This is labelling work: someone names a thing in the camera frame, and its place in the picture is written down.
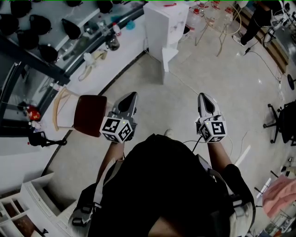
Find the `pink cloth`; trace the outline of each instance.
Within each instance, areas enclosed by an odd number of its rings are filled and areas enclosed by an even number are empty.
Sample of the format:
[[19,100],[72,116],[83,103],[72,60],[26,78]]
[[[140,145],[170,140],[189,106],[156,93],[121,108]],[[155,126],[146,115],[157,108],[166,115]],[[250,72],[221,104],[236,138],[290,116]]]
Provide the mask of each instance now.
[[263,209],[269,218],[296,200],[296,179],[281,175],[263,193]]

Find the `wooden chair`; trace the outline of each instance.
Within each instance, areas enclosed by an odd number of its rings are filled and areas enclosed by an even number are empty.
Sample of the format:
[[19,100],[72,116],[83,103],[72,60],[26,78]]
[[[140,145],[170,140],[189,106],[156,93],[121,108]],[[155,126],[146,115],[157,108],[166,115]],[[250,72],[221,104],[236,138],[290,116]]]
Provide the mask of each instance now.
[[[78,97],[77,106],[75,109],[74,124],[73,127],[60,127],[57,124],[57,111],[61,99],[75,95]],[[54,101],[53,113],[52,113],[52,122],[55,126],[55,130],[59,129],[69,129],[77,130],[84,134],[93,137],[100,136],[100,127],[105,116],[107,105],[107,98],[105,96],[99,95],[82,95],[79,96],[72,91],[67,90],[65,87],[61,90],[59,95]]]

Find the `tiled floor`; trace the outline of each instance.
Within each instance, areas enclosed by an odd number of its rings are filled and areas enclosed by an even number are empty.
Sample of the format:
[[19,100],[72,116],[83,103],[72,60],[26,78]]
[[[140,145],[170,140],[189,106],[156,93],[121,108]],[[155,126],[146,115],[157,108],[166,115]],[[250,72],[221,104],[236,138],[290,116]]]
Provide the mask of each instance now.
[[[279,90],[276,79],[259,56],[254,53],[241,56],[245,49],[230,36],[226,37],[222,52],[216,57],[218,36],[209,29],[197,47],[190,39],[180,43],[179,53],[170,62],[170,78],[164,85],[161,85],[160,63],[144,55],[105,95],[113,103],[125,93],[137,91],[139,94],[135,115],[138,127],[133,140],[125,145],[125,154],[152,133],[163,134],[168,128],[173,129],[176,140],[197,140],[194,124],[197,118],[196,93],[204,92],[214,97],[227,122],[229,137],[222,143],[231,154],[232,162],[250,146],[239,168],[256,196],[254,187],[262,188],[270,177],[270,170],[278,172],[285,159],[295,153],[295,148],[284,144],[280,135],[275,144],[270,144],[274,129],[262,127],[265,121],[272,121],[267,104],[271,103],[277,109],[295,100],[296,93],[290,90],[285,76],[282,76]],[[252,50],[266,60],[274,74],[280,75],[261,44],[256,44]],[[103,137],[72,132],[67,146],[60,149],[49,167],[55,172],[51,191],[62,204],[69,205],[79,197],[82,189],[95,182],[108,144]],[[209,160],[205,144],[199,144],[196,152]],[[256,231],[267,222],[258,210]]]

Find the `office chair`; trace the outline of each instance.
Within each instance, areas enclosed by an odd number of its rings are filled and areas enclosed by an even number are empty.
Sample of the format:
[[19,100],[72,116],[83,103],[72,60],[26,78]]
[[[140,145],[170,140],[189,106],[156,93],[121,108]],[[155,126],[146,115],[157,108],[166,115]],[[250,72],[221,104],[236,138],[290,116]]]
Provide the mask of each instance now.
[[275,143],[278,136],[278,132],[280,132],[282,133],[284,143],[287,143],[289,140],[291,140],[291,146],[296,146],[296,103],[293,101],[291,103],[285,104],[283,109],[279,108],[277,110],[279,112],[279,116],[277,116],[277,113],[275,112],[271,104],[268,104],[268,107],[271,108],[273,116],[276,120],[275,123],[270,125],[263,124],[263,128],[276,126],[274,139],[270,140],[270,142]]

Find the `shoe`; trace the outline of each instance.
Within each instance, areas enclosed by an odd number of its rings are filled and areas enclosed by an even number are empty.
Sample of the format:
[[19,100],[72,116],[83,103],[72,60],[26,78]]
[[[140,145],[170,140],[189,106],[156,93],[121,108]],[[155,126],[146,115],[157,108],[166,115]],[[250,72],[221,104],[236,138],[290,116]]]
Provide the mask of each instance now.
[[173,131],[172,131],[172,129],[167,129],[164,136],[172,139],[173,138]]
[[233,35],[233,36],[232,36],[232,39],[233,39],[236,43],[238,43],[238,44],[240,44],[242,47],[244,47],[244,45],[241,43],[241,38],[240,38],[240,37],[237,37],[237,36]]

